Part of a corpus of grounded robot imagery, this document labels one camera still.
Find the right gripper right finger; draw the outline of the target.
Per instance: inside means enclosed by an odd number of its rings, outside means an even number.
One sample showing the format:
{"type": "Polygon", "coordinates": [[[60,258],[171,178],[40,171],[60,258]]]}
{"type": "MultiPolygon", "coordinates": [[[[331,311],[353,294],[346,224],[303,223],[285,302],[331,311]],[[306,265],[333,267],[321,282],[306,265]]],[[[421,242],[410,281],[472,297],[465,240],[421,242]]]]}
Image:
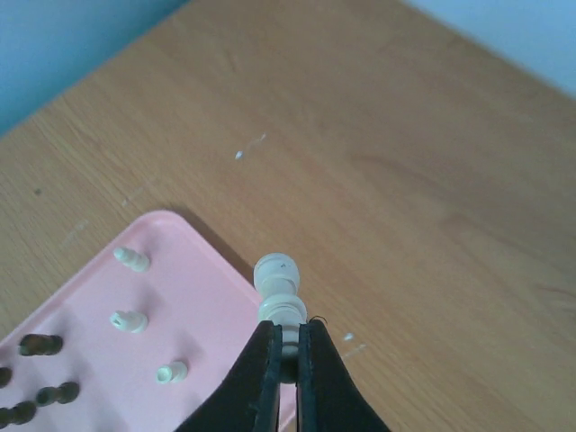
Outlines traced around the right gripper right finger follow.
{"type": "Polygon", "coordinates": [[[299,431],[388,431],[354,384],[320,319],[300,326],[297,429],[299,431]]]}

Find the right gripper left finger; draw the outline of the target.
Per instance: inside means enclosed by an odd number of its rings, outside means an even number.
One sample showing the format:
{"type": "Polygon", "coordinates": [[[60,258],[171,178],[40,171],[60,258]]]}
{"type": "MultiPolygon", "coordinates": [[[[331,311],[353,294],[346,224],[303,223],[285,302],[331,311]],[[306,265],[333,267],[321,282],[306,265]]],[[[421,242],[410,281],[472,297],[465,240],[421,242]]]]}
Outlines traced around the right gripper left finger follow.
{"type": "Polygon", "coordinates": [[[220,386],[177,429],[190,432],[276,431],[283,337],[260,322],[220,386]]]}

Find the tall white chess piece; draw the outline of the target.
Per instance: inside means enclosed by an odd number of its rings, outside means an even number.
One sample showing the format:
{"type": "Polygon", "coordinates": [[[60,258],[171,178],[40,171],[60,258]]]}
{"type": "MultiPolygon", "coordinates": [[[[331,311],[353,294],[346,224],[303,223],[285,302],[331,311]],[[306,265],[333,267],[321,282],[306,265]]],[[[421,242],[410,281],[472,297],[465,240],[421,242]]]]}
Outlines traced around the tall white chess piece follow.
{"type": "Polygon", "coordinates": [[[253,279],[262,297],[258,320],[269,320],[282,330],[280,380],[286,384],[296,383],[299,331],[308,318],[306,306],[298,297],[301,283],[298,266],[286,254],[267,254],[256,262],[253,279]]]}

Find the dark chess piece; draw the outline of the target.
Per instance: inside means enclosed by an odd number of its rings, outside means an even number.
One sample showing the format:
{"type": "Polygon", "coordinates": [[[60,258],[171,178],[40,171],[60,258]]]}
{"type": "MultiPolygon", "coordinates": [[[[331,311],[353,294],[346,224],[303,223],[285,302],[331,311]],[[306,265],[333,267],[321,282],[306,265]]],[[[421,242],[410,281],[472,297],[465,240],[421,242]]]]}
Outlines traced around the dark chess piece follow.
{"type": "Polygon", "coordinates": [[[13,377],[13,370],[10,367],[2,366],[0,368],[0,388],[6,387],[13,377]]]}
{"type": "Polygon", "coordinates": [[[33,401],[23,401],[11,408],[0,409],[0,428],[10,425],[22,425],[30,422],[36,415],[37,406],[33,401]]]}
{"type": "Polygon", "coordinates": [[[20,356],[54,356],[64,345],[64,340],[58,335],[28,334],[18,346],[20,356]]]}
{"type": "Polygon", "coordinates": [[[53,403],[68,404],[74,401],[80,393],[77,382],[63,382],[60,386],[43,387],[36,393],[35,403],[39,407],[46,407],[53,403]]]}

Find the pink plastic tray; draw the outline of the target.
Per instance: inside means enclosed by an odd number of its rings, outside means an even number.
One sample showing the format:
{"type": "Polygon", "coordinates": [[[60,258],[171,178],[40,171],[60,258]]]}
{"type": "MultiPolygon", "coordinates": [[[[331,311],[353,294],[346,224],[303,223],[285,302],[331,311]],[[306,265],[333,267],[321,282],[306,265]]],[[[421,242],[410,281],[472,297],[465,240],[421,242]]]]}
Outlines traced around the pink plastic tray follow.
{"type": "Polygon", "coordinates": [[[37,408],[24,431],[172,431],[222,383],[257,326],[262,297],[191,225],[171,211],[136,219],[1,343],[13,370],[1,406],[33,401],[43,387],[80,385],[68,403],[37,408]],[[113,251],[150,260],[137,273],[113,251]],[[109,318],[138,311],[140,333],[109,318]],[[58,335],[56,355],[22,356],[28,334],[58,335]],[[182,361],[181,382],[158,384],[161,365],[182,361]]]}

